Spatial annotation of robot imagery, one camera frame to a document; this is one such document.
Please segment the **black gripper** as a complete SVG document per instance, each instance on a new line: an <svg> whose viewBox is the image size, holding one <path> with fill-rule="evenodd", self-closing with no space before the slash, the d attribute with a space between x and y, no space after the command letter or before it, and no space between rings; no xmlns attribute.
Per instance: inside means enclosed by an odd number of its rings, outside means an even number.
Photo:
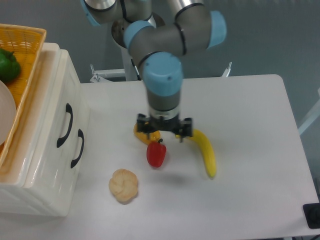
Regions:
<svg viewBox="0 0 320 240"><path fill-rule="evenodd" d="M156 131L173 132L182 143L185 138L193 136L193 119L191 117L179 119L180 111L172 109L169 111L149 110L149 117L142 113L137 114L136 130L150 139L150 134Z"/></svg>

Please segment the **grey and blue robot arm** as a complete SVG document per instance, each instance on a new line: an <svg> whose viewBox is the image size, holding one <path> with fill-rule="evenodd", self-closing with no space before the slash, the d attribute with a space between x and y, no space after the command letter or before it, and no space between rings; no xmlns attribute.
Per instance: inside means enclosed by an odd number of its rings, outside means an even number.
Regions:
<svg viewBox="0 0 320 240"><path fill-rule="evenodd" d="M123 43L144 82L148 115L138 114L136 130L149 135L166 131L181 139L193 135L191 118L180 119L184 79L180 57L221 44L227 23L219 11L201 0L170 0L170 25L156 26L149 0L83 0L81 5L95 26L124 21Z"/></svg>

